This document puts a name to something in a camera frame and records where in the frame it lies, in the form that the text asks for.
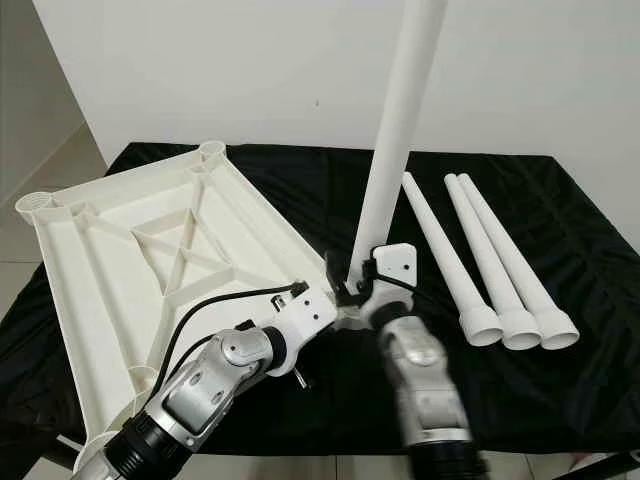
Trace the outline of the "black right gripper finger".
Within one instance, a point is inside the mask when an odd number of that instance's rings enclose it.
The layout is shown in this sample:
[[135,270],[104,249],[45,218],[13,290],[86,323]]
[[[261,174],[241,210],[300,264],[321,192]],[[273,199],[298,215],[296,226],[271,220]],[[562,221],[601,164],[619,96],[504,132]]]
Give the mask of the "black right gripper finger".
[[349,251],[326,250],[323,255],[325,278],[334,296],[349,296],[346,284],[349,274]]

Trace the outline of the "white plastic table leg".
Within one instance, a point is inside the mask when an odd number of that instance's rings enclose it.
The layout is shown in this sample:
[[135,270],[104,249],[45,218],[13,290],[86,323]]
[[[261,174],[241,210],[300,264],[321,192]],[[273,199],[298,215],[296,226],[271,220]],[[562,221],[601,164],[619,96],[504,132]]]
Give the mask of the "white plastic table leg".
[[561,310],[550,297],[547,288],[532,270],[530,262],[518,250],[512,241],[508,230],[503,227],[497,215],[494,214],[489,202],[481,195],[479,188],[468,174],[458,175],[463,191],[468,201],[484,225],[490,242],[494,244],[500,261],[512,280],[518,297],[524,302],[524,307],[538,323],[541,333],[541,347],[544,349],[564,349],[573,346],[579,340],[579,329],[573,325],[570,315]]
[[524,303],[509,279],[507,270],[503,268],[497,250],[486,234],[483,224],[477,216],[474,206],[456,174],[445,174],[444,184],[451,196],[454,210],[463,233],[466,234],[468,246],[477,265],[486,288],[486,293],[502,329],[502,344],[508,349],[531,349],[540,346],[541,333],[534,316],[526,310]]
[[387,242],[401,191],[401,175],[410,155],[410,141],[420,118],[436,45],[449,0],[406,0],[396,41],[387,95],[349,256],[348,284],[364,273],[372,248]]
[[468,275],[460,256],[454,251],[442,224],[436,219],[413,175],[404,172],[401,179],[404,196],[410,202],[413,215],[419,221],[431,255],[442,274],[445,287],[451,293],[465,339],[471,346],[493,346],[503,338],[504,333],[497,314],[480,296],[474,280]]

